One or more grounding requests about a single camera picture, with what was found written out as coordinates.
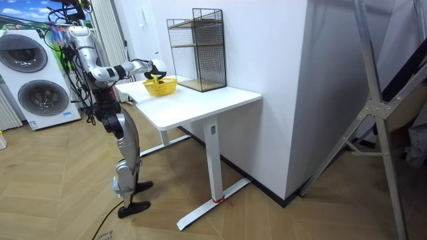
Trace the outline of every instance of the white curtain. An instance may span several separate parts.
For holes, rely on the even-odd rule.
[[[116,66],[129,61],[114,3],[112,0],[91,0],[91,2],[93,6],[92,24],[96,28],[97,36],[105,48],[109,64]],[[120,80],[116,85],[132,81],[135,81],[135,77]],[[115,87],[114,93],[118,101],[128,101],[127,95],[122,95]]]
[[[10,102],[0,89],[0,130],[22,126],[22,122],[13,110]]]

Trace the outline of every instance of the desk top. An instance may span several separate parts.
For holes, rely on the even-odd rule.
[[[141,81],[116,85],[128,94],[139,111],[160,131],[203,119],[261,99],[261,94],[233,87],[223,87],[205,93],[177,85],[174,93],[151,96]]]

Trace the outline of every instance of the red string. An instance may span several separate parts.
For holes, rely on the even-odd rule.
[[[222,198],[218,199],[217,201],[215,201],[214,199],[212,199],[212,201],[214,203],[217,203],[217,204],[218,203],[222,203],[223,201],[226,201],[228,204],[230,204],[233,207],[233,203],[230,200],[226,199],[226,196],[222,196]]]

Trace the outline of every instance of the yellow object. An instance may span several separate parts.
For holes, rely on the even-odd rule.
[[[0,150],[5,149],[6,146],[7,146],[6,139],[1,134],[1,131],[0,131]]]
[[[151,75],[153,79],[145,80],[144,84],[148,93],[152,96],[163,96],[171,94],[175,91],[176,88],[176,78],[165,77],[163,79],[158,79],[157,76]]]

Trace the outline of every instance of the washing machine door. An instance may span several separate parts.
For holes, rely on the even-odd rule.
[[[36,40],[8,34],[0,37],[0,61],[15,71],[34,73],[46,66],[47,54]]]
[[[62,113],[68,106],[68,94],[58,84],[46,80],[34,80],[24,84],[18,92],[21,106],[39,116]]]

